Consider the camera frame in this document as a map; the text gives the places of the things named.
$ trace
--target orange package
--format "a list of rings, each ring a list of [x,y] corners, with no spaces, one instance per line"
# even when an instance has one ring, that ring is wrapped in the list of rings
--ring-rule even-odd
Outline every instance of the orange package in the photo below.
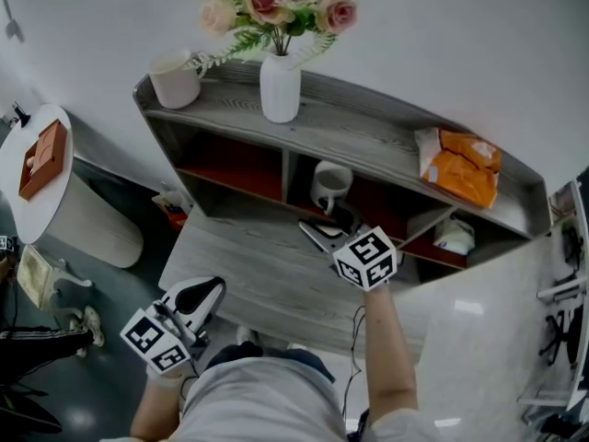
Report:
[[[501,151],[474,134],[438,128],[415,133],[420,175],[460,198],[490,208],[497,196]]]

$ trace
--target desk surface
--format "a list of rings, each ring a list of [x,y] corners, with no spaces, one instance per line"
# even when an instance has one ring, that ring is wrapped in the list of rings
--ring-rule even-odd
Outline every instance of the desk surface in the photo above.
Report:
[[[25,153],[37,142],[39,133],[59,119],[67,129],[64,170],[29,201],[18,196],[20,173]],[[0,190],[12,209],[20,240],[30,244],[38,240],[51,223],[64,197],[65,187],[72,172],[74,138],[67,113],[57,105],[43,105],[30,118],[29,123],[12,128],[0,148]]]
[[[217,313],[221,318],[291,343],[347,355],[361,292],[329,268],[328,256],[300,232],[297,220],[290,211],[237,193],[217,206],[214,216],[193,210],[159,286],[168,290],[195,276],[221,276],[227,283]],[[394,283],[391,289],[417,362],[430,318],[429,287]],[[357,350],[364,352],[363,335]]]

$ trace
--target flower vase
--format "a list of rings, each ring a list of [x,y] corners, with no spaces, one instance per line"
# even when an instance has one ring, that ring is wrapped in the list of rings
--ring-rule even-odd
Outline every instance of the flower vase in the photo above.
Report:
[[[261,108],[271,122],[292,121],[301,100],[301,69],[290,55],[268,54],[260,69]]]

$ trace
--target blue jeans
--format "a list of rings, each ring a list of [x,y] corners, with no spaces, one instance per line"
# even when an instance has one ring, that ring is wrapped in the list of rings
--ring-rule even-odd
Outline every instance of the blue jeans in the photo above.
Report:
[[[233,362],[241,358],[262,357],[263,355],[264,350],[251,342],[244,342],[241,345],[228,345],[225,349],[222,349],[221,352],[219,352],[211,359],[206,369],[208,370],[213,366],[224,364],[225,362]],[[310,366],[311,368],[314,368],[317,372],[319,372],[321,375],[323,375],[325,378],[327,378],[331,383],[335,382],[335,378],[325,368],[323,362],[321,362],[321,359],[306,350],[272,350],[271,355],[269,356],[286,358],[287,360],[294,360],[295,362],[298,362],[300,364]]]

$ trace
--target white ceramic cup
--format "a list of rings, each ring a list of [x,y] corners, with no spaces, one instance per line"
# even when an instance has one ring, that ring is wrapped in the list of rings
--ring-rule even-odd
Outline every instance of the white ceramic cup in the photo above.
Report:
[[[353,174],[350,169],[322,160],[315,167],[311,184],[311,200],[321,209],[323,207],[319,200],[322,198],[327,200],[328,208],[325,213],[331,215],[335,200],[346,197],[352,182]]]
[[[160,55],[149,65],[149,78],[164,108],[175,110],[190,105],[201,93],[206,69],[200,74],[196,69],[183,69],[191,58],[191,51],[183,48]]]

